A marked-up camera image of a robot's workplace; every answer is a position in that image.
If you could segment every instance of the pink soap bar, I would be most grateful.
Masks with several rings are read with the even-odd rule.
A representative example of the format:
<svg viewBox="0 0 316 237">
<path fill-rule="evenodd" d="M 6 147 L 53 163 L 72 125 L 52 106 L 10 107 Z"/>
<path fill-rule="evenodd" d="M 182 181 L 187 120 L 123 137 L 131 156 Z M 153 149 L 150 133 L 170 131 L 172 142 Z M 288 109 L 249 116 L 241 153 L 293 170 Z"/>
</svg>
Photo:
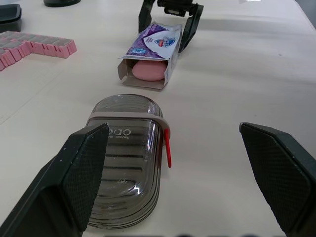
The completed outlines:
<svg viewBox="0 0 316 237">
<path fill-rule="evenodd" d="M 140 60 L 133 67 L 133 75 L 146 81 L 158 81 L 164 79 L 167 64 L 163 61 Z"/>
</svg>

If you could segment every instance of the black object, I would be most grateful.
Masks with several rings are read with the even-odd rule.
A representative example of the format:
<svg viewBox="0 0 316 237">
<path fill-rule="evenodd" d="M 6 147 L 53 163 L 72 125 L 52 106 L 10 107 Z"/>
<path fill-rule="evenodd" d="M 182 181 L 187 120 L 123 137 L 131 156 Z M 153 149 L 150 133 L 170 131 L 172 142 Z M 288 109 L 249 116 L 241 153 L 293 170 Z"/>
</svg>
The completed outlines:
<svg viewBox="0 0 316 237">
<path fill-rule="evenodd" d="M 138 17 L 138 31 L 142 32 L 151 23 L 151 11 L 155 0 L 144 0 L 142 9 Z M 198 29 L 204 6 L 193 4 L 193 0 L 158 0 L 158 6 L 164 7 L 164 12 L 170 15 L 184 17 L 186 12 L 189 13 L 186 26 L 183 31 L 182 40 L 179 48 L 181 53 L 189 44 Z"/>
<path fill-rule="evenodd" d="M 257 184 L 288 237 L 316 236 L 316 160 L 289 134 L 239 128 Z"/>
<path fill-rule="evenodd" d="M 100 186 L 108 135 L 106 124 L 72 134 L 25 191 L 0 236 L 82 236 Z"/>
<path fill-rule="evenodd" d="M 49 7 L 63 7 L 75 5 L 80 1 L 81 0 L 44 0 L 44 4 Z"/>
<path fill-rule="evenodd" d="M 315 0 L 296 0 L 306 16 L 316 28 L 316 1 Z"/>
<path fill-rule="evenodd" d="M 19 4 L 0 5 L 0 33 L 21 31 L 22 8 Z"/>
</svg>

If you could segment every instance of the white table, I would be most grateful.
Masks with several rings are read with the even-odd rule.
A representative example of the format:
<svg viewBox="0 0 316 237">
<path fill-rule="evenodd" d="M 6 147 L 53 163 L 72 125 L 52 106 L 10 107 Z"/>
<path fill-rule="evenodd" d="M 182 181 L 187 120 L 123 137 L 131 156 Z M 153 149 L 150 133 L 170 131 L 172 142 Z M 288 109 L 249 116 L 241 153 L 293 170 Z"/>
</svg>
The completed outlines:
<svg viewBox="0 0 316 237">
<path fill-rule="evenodd" d="M 144 222 L 88 228 L 84 237 L 284 236 L 238 126 L 284 130 L 316 157 L 315 31 L 293 0 L 198 2 L 205 6 L 198 32 L 161 92 L 123 86 L 117 75 L 117 58 L 137 36 L 141 0 L 18 2 L 23 32 L 74 39 L 78 52 L 67 60 L 30 55 L 0 73 L 0 223 L 98 101 L 137 93 L 154 99 L 170 123 L 173 168 L 164 156 L 158 204 Z M 162 8 L 153 15 L 184 22 Z"/>
</svg>

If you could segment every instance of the soap box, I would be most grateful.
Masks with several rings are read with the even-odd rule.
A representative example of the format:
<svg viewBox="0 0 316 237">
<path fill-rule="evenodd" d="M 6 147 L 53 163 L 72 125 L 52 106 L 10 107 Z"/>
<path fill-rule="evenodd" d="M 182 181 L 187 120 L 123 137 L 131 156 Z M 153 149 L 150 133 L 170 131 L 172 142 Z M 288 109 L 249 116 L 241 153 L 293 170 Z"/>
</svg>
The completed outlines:
<svg viewBox="0 0 316 237">
<path fill-rule="evenodd" d="M 133 46 L 122 57 L 118 66 L 118 76 L 124 85 L 163 89 L 170 80 L 178 59 L 181 42 L 182 25 L 165 26 L 157 23 L 147 27 L 134 42 Z M 137 79 L 132 69 L 139 60 L 167 61 L 168 66 L 164 79 L 144 81 Z"/>
</svg>

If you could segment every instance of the printed logo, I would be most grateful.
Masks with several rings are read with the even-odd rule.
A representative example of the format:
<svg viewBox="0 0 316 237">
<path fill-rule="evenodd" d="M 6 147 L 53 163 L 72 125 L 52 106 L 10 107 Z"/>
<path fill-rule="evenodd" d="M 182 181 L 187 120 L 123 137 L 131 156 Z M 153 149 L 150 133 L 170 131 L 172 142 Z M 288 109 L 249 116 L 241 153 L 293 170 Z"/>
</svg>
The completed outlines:
<svg viewBox="0 0 316 237">
<path fill-rule="evenodd" d="M 110 138 L 121 138 L 121 139 L 129 139 L 129 136 L 130 134 L 132 133 L 131 130 L 129 129 L 116 129 L 116 130 L 113 130 L 113 129 L 110 129 L 110 133 L 109 133 L 109 137 Z"/>
<path fill-rule="evenodd" d="M 176 42 L 175 38 L 168 38 L 168 37 L 164 37 L 163 39 L 158 39 L 155 41 L 155 43 L 158 44 L 159 47 L 164 47 L 164 48 L 172 46 L 175 42 Z"/>
<path fill-rule="evenodd" d="M 142 49 L 142 48 L 134 48 L 132 50 L 132 53 L 136 53 L 136 54 L 144 54 L 146 53 L 146 50 Z"/>
</svg>

